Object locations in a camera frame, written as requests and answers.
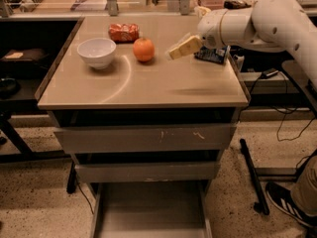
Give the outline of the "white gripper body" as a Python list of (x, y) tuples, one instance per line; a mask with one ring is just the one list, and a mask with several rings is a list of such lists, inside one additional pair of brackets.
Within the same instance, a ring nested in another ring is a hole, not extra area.
[(226, 12), (226, 9), (214, 10), (200, 20), (197, 30), (203, 46), (207, 49), (221, 49), (225, 46), (221, 37), (221, 22)]

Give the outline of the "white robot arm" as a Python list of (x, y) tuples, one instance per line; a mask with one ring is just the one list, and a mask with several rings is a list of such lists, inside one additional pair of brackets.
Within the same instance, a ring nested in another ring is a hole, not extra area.
[(198, 7), (195, 35), (185, 35), (166, 51), (177, 60), (201, 48), (226, 46), (265, 52), (288, 52), (317, 87), (317, 29), (296, 0), (257, 0), (250, 8), (209, 10)]

